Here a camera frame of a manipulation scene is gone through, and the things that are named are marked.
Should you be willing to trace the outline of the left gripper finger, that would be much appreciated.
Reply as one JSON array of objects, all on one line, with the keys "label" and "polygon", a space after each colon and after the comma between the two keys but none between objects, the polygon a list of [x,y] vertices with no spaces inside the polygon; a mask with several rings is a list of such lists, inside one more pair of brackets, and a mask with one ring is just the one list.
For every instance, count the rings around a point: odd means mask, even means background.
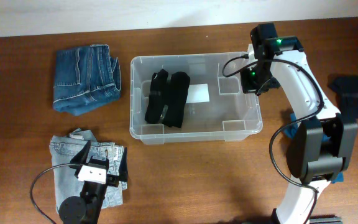
[{"label": "left gripper finger", "polygon": [[85,164],[91,147],[91,141],[87,141],[80,152],[78,152],[70,161],[70,164],[83,165]]},{"label": "left gripper finger", "polygon": [[119,166],[119,180],[121,182],[127,182],[128,181],[128,168],[127,168],[127,147],[124,148],[124,151],[122,153],[121,157],[121,163]]}]

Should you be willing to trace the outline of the light blue jeans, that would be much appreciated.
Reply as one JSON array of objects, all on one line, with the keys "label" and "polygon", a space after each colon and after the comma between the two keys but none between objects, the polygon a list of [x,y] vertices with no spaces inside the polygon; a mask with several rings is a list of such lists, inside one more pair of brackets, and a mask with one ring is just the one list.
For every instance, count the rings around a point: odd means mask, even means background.
[{"label": "light blue jeans", "polygon": [[[120,174],[120,165],[126,161],[124,155],[125,147],[114,142],[99,142],[90,130],[82,130],[80,128],[66,136],[52,137],[49,144],[52,165],[57,166],[69,163],[88,141],[91,142],[88,156],[101,160],[108,159],[108,174],[118,176]],[[66,198],[79,196],[84,183],[75,177],[75,170],[69,167],[57,168],[53,173],[56,208],[59,208]]]}]

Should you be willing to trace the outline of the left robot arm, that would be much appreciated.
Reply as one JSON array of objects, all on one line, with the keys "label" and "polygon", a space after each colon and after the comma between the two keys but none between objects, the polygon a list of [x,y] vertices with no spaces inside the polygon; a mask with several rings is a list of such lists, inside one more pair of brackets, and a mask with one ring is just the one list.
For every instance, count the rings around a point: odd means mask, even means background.
[{"label": "left robot arm", "polygon": [[59,207],[58,214],[63,223],[97,223],[106,198],[108,187],[119,187],[128,180],[127,149],[124,148],[118,173],[108,172],[108,158],[89,157],[91,143],[88,141],[82,150],[70,161],[74,176],[83,183],[78,196],[66,198]]}]

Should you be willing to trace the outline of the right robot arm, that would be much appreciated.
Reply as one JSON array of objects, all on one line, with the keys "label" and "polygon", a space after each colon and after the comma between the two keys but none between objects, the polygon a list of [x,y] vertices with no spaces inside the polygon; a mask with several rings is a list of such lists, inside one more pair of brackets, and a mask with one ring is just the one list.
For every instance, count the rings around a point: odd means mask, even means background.
[{"label": "right robot arm", "polygon": [[326,98],[297,37],[279,37],[272,23],[259,24],[250,37],[249,61],[241,71],[242,91],[261,95],[283,88],[296,119],[271,139],[291,126],[298,128],[286,154],[291,176],[274,165],[288,188],[269,223],[337,222],[338,218],[312,218],[311,214],[323,190],[349,167],[357,122]]}]

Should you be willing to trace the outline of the teal blue shirt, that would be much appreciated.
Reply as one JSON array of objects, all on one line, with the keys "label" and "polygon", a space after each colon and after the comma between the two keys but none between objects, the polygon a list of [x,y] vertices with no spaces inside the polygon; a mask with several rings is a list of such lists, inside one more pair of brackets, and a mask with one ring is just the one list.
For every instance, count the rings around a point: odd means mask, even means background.
[{"label": "teal blue shirt", "polygon": [[[296,120],[296,116],[294,113],[290,113],[289,117],[290,117],[291,122]],[[293,124],[293,125],[289,126],[287,129],[285,129],[283,131],[283,133],[289,139],[293,139],[295,137],[295,134],[297,131],[298,131],[298,125]],[[323,136],[323,142],[328,142],[329,140],[330,140],[330,137],[328,137],[327,135]],[[334,180],[331,181],[332,184],[335,184],[337,182],[344,182],[344,175],[342,172],[340,172],[338,174],[338,176]]]}]

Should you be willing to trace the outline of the dark navy garment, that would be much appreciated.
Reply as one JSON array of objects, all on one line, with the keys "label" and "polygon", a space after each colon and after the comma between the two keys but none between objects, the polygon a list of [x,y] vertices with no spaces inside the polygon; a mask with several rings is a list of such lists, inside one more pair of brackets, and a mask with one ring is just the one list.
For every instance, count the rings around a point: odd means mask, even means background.
[{"label": "dark navy garment", "polygon": [[339,109],[358,119],[358,75],[336,77],[328,87],[339,97]]}]

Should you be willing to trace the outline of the black garment with tape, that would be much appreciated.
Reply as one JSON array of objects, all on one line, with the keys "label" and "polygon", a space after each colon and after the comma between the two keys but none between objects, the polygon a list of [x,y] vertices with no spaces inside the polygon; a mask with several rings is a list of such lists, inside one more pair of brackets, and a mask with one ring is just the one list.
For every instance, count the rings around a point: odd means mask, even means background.
[{"label": "black garment with tape", "polygon": [[145,121],[149,124],[162,123],[170,128],[181,128],[189,87],[190,77],[185,72],[176,72],[170,77],[164,69],[154,73]]}]

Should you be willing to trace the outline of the clear plastic storage bin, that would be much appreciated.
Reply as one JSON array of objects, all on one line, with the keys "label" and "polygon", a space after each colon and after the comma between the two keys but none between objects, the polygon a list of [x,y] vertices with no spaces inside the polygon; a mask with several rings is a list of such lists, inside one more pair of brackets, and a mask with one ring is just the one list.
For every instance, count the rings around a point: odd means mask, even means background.
[{"label": "clear plastic storage bin", "polygon": [[[243,94],[241,78],[229,78],[246,65],[242,52],[214,54],[137,56],[131,61],[131,103],[129,132],[146,145],[190,141],[241,141],[263,128],[259,99]],[[185,105],[181,128],[149,124],[145,112],[149,103],[151,78],[164,69],[168,74],[185,72],[190,85],[207,84],[209,102]]]}]

